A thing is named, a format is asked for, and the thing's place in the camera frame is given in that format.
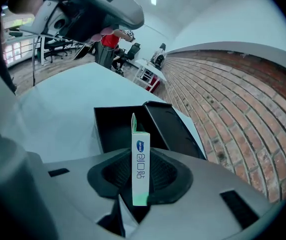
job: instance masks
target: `floor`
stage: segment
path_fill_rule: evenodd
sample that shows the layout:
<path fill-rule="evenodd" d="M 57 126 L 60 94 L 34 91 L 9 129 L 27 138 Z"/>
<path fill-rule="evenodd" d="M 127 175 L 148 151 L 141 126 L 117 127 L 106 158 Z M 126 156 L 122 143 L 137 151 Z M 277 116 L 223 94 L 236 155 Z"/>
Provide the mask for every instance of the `floor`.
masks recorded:
<path fill-rule="evenodd" d="M 35 79 L 94 61 L 86 55 L 35 65 Z M 123 66 L 130 80 L 135 68 Z M 272 203 L 286 198 L 286 69 L 258 57 L 222 51 L 170 54 L 168 80 L 154 92 L 190 116 L 208 160 L 221 164 Z M 32 87 L 31 60 L 10 69 L 17 95 Z"/>

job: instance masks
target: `gray pants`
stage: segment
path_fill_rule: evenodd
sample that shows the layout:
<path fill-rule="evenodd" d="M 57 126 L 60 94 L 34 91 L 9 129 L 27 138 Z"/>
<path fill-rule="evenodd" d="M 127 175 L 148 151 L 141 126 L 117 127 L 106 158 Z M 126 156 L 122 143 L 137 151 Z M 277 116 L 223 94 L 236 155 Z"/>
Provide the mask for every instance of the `gray pants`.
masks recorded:
<path fill-rule="evenodd" d="M 114 59 L 114 49 L 97 42 L 95 50 L 95 62 L 110 70 Z"/>

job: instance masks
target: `blue logo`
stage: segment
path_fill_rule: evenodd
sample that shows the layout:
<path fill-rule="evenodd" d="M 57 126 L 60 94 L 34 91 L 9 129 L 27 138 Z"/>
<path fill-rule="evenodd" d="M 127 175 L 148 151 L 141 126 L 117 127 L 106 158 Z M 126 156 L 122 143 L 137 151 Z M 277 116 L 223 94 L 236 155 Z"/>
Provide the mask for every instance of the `blue logo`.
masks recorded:
<path fill-rule="evenodd" d="M 137 150 L 140 151 L 140 152 L 143 152 L 144 151 L 144 143 L 142 141 L 137 141 Z"/>

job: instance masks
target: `red shirt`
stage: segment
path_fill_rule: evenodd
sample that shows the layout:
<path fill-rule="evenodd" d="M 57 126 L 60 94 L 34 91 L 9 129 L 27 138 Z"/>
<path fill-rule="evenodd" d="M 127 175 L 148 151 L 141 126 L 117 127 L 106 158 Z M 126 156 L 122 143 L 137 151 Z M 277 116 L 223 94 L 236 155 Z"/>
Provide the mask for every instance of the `red shirt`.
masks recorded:
<path fill-rule="evenodd" d="M 102 45 L 108 46 L 112 49 L 114 49 L 117 46 L 118 42 L 119 42 L 119 37 L 117 37 L 114 34 L 109 34 L 102 38 Z"/>

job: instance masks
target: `cable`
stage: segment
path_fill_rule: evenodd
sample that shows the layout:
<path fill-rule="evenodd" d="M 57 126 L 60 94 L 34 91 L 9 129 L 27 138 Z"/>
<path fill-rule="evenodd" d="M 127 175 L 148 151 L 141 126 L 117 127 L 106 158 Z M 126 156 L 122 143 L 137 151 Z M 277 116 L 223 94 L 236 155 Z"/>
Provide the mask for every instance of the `cable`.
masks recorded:
<path fill-rule="evenodd" d="M 41 37 L 40 35 L 37 37 L 36 42 L 34 42 L 35 39 L 33 38 L 33 50 L 32 50 L 33 86 L 35 86 L 35 49 L 40 37 Z"/>

